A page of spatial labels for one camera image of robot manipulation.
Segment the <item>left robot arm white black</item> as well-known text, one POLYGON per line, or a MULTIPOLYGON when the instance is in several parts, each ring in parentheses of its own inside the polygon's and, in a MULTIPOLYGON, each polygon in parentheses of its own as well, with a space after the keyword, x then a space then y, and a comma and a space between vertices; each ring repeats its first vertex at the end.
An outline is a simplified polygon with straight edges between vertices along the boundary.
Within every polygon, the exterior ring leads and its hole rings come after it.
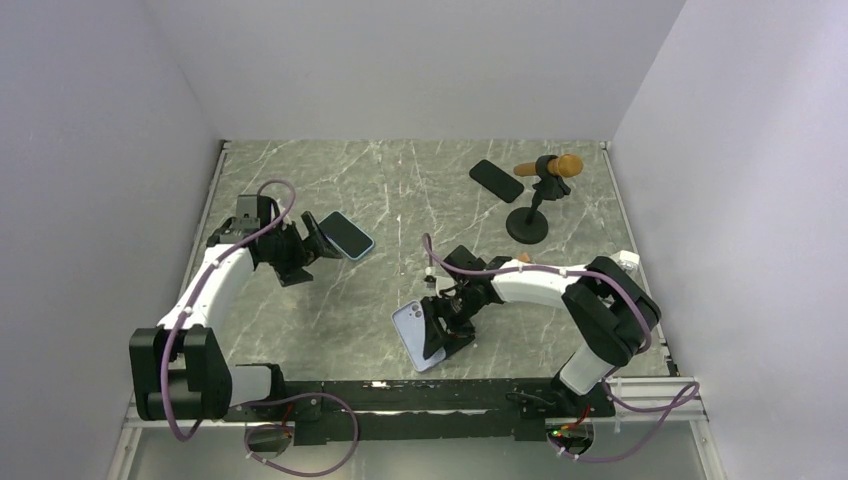
POLYGON ((154 327, 129 341, 136 410, 146 421, 217 420, 248 404, 264 420, 287 406, 281 368, 270 363, 231 365, 216 337, 236 294, 258 266, 272 268, 283 287, 312 280, 307 266, 341 253, 310 212, 301 235, 269 196, 241 195, 234 216, 213 231, 200 269, 177 304, 154 327))

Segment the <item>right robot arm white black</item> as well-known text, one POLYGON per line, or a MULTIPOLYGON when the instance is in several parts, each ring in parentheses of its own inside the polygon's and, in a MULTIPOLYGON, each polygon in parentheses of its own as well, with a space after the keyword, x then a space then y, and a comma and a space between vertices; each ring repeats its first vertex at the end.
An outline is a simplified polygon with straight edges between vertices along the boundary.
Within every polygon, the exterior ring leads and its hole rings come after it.
POLYGON ((585 265, 552 266, 509 256, 486 262, 460 245, 441 258, 432 247, 425 280, 436 285, 440 266, 453 284, 412 303, 411 321, 396 327, 419 371, 473 342, 472 319, 489 305, 525 303, 566 311, 581 344, 554 376, 553 406, 572 416, 586 407, 590 392, 609 373, 649 349, 661 309, 628 274, 638 256, 622 250, 585 265))

